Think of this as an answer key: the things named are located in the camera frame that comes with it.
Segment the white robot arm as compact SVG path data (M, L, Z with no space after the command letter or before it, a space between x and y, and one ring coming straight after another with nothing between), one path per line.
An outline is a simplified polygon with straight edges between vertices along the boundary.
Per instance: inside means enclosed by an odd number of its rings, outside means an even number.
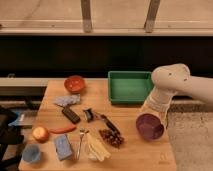
M213 78L190 74L185 64L157 67L151 74L154 88L141 107L142 114L149 113L164 119L172 98L183 94L213 105Z

